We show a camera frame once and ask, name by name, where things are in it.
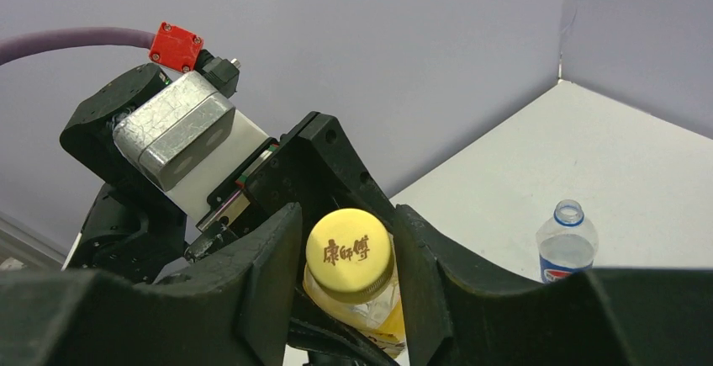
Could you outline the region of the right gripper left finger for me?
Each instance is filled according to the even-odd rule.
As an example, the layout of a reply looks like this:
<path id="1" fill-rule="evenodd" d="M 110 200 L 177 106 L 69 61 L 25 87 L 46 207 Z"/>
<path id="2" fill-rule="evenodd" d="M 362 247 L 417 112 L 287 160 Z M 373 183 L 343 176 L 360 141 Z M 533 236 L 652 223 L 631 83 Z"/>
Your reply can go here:
<path id="1" fill-rule="evenodd" d="M 4 365 L 280 365 L 302 210 L 158 284 L 97 270 L 1 275 Z"/>

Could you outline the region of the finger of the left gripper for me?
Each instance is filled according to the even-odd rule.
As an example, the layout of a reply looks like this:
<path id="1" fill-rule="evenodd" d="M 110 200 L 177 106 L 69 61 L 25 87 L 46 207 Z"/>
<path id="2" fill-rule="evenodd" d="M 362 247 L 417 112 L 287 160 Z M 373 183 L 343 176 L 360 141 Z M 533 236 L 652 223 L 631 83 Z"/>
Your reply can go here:
<path id="1" fill-rule="evenodd" d="M 355 361 L 357 365 L 398 365 L 375 343 L 329 316 L 308 296 L 293 298 L 287 344 L 309 353 Z"/>

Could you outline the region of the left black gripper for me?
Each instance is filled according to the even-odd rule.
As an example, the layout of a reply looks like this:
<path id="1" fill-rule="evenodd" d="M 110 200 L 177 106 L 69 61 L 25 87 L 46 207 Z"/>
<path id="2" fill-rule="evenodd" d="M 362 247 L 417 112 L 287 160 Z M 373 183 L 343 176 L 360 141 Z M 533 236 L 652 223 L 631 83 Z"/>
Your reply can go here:
<path id="1" fill-rule="evenodd" d="M 339 120 L 313 111 L 287 134 L 263 141 L 209 190 L 203 235 L 183 256 L 197 262 L 246 236 L 285 204 L 302 208 L 303 233 L 333 210 L 357 208 L 392 225 L 394 208 Z"/>

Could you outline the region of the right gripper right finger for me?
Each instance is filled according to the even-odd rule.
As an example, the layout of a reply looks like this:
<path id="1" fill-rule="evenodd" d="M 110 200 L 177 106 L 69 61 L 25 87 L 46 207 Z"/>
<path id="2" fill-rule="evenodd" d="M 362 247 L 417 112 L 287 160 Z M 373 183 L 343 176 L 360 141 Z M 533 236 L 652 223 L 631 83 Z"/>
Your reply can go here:
<path id="1" fill-rule="evenodd" d="M 393 232 L 413 365 L 709 365 L 712 273 L 599 268 L 540 284 L 400 204 Z"/>

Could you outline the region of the yellow juice bottle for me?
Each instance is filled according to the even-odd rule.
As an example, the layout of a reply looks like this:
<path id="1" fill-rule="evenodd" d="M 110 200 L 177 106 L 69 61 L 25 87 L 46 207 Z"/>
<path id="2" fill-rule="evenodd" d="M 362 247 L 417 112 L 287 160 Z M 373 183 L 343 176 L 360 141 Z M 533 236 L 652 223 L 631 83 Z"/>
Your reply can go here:
<path id="1" fill-rule="evenodd" d="M 365 303 L 350 304 L 333 300 L 304 269 L 303 287 L 310 299 L 329 316 L 355 328 L 389 357 L 397 358 L 406 349 L 404 317 L 397 266 L 383 291 Z"/>

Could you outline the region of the yellow juice bottle cap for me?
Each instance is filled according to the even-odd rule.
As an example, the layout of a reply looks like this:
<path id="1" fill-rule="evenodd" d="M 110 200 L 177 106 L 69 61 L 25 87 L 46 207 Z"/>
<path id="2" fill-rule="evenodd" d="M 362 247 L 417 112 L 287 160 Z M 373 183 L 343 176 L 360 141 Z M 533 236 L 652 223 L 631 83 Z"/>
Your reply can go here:
<path id="1" fill-rule="evenodd" d="M 384 223 L 360 209 L 335 210 L 311 229 L 305 272 L 333 300 L 365 303 L 393 276 L 395 255 Z"/>

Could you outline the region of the Pepsi bottle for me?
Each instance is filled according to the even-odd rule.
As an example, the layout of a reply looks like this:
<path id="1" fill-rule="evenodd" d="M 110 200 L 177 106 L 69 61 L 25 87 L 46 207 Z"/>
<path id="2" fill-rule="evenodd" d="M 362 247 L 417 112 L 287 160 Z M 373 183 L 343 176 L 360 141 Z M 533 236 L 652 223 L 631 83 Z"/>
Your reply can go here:
<path id="1" fill-rule="evenodd" d="M 549 284 L 592 268 L 599 233 L 579 202 L 564 199 L 536 233 L 540 278 Z"/>

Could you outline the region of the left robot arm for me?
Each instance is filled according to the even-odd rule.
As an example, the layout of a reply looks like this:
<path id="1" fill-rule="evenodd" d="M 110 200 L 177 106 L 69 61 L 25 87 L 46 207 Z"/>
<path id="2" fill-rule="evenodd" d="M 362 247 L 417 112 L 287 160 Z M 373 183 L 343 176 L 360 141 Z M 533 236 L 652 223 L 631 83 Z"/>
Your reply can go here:
<path id="1" fill-rule="evenodd" d="M 356 207 L 391 221 L 340 121 L 307 114 L 267 135 L 231 103 L 237 61 L 170 79 L 132 68 L 80 103 L 62 148 L 103 180 L 70 268 L 123 278 L 84 303 L 70 365 L 390 365 L 374 341 L 308 297 L 309 230 Z"/>

